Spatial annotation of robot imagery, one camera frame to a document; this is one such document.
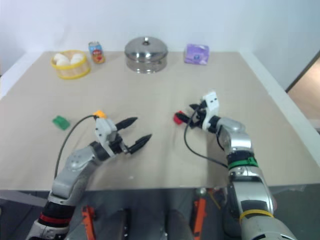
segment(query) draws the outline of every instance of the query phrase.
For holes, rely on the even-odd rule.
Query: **red band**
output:
[[[42,213],[40,214],[39,219],[51,224],[68,224],[71,221],[71,218],[64,218],[64,219],[53,218],[53,217],[45,216]]]

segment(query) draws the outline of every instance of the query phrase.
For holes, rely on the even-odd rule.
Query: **beige tabletop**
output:
[[[68,132],[53,123],[57,115],[75,124],[96,110],[115,123],[138,117],[122,130],[127,145],[152,133],[134,155],[105,162],[92,176],[90,190],[175,188],[225,185],[227,171],[194,155],[184,145],[184,125],[173,115],[191,113],[189,104],[216,90],[220,116],[246,125],[255,156],[270,186],[320,183],[320,168],[300,138],[238,53],[213,53],[207,66],[183,63],[171,52],[167,67],[155,74],[127,68],[122,52],[106,52],[85,77],[63,80],[44,53],[0,101],[0,189],[49,190],[60,146]],[[94,121],[83,122],[70,137],[60,169],[75,149],[95,140]],[[190,130],[189,144],[224,161],[215,137]]]

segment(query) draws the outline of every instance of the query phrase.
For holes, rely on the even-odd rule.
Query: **bamboo steamer basket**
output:
[[[68,51],[62,51],[61,54],[65,55],[68,59],[71,59],[74,54],[82,54],[83,59],[80,62],[77,62],[75,64],[67,65],[67,66],[57,66],[54,58],[51,58],[51,65],[55,68],[56,74],[58,77],[62,79],[78,79],[85,75],[87,75],[90,70],[90,64],[87,59],[86,54],[83,51],[80,50],[68,50]]]

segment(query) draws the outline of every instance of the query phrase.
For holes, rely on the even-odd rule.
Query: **soda can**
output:
[[[98,41],[89,42],[89,52],[91,54],[92,60],[96,64],[102,64],[105,62],[104,52],[102,46]]]

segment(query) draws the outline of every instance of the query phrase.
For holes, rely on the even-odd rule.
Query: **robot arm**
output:
[[[292,232],[273,216],[273,197],[255,159],[245,126],[217,116],[219,102],[215,92],[204,96],[200,105],[192,104],[190,107],[197,111],[197,122],[184,113],[175,115],[190,123],[191,128],[199,127],[216,134],[227,159],[229,210],[233,217],[239,219],[242,240],[296,240]]]
[[[99,142],[76,150],[66,160],[62,171],[53,181],[48,201],[40,217],[33,223],[26,240],[63,240],[69,231],[69,222],[79,200],[86,190],[89,178],[106,160],[138,151],[150,135],[141,137],[131,147],[124,144],[118,131],[130,126],[136,117],[114,124],[108,118],[96,118],[95,134]]]

